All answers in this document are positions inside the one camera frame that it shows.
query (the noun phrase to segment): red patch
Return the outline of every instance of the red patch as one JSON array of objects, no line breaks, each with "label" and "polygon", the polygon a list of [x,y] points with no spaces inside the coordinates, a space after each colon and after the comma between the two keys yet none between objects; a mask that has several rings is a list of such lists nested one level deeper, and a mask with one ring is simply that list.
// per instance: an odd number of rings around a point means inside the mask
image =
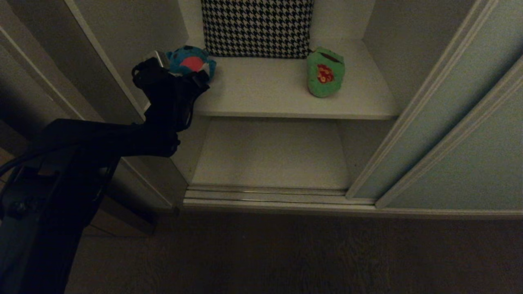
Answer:
[{"label": "red patch", "polygon": [[322,84],[334,81],[334,73],[330,67],[325,64],[318,64],[318,81]]}]

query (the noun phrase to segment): cabinet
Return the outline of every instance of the cabinet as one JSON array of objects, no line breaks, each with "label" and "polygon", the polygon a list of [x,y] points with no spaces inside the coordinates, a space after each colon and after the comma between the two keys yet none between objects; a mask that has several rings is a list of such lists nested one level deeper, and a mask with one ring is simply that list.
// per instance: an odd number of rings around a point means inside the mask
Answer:
[{"label": "cabinet", "polygon": [[[142,118],[132,67],[152,50],[204,47],[199,1],[64,2],[92,46],[82,50],[96,50],[128,99],[120,105]],[[215,58],[215,80],[172,157],[188,184],[184,205],[376,213],[515,62],[522,6],[318,0],[311,47],[346,61],[329,98],[308,93],[304,60]],[[85,98],[98,112],[115,107]]]}]

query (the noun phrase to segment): pink patch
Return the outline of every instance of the pink patch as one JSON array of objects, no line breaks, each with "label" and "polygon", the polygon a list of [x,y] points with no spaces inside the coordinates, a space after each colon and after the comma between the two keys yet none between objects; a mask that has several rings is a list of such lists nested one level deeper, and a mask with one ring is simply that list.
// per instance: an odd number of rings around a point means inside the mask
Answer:
[{"label": "pink patch", "polygon": [[187,57],[180,63],[180,66],[186,66],[197,72],[203,66],[203,60],[196,56]]}]

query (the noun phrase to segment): blue stuffed toy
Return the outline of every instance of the blue stuffed toy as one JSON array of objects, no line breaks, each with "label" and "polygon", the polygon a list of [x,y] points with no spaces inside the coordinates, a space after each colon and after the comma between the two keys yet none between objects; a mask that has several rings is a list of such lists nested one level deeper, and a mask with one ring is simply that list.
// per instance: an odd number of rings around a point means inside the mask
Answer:
[{"label": "blue stuffed toy", "polygon": [[214,76],[216,61],[209,59],[209,53],[203,49],[193,46],[183,46],[174,52],[167,52],[170,61],[170,72],[185,75],[191,72],[205,70],[209,75],[209,81]]}]

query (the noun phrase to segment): shelf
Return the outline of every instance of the shelf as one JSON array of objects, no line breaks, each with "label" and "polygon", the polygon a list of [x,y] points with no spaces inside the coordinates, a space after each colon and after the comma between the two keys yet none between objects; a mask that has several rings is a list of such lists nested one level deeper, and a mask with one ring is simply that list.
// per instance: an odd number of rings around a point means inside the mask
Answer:
[{"label": "shelf", "polygon": [[336,122],[213,118],[192,185],[346,189]]},{"label": "shelf", "polygon": [[309,93],[306,60],[214,58],[218,63],[216,75],[211,88],[197,100],[195,112],[206,116],[329,119],[392,119],[399,115],[362,41],[315,42],[311,47],[316,45],[345,58],[344,82],[333,96],[316,98]]}]

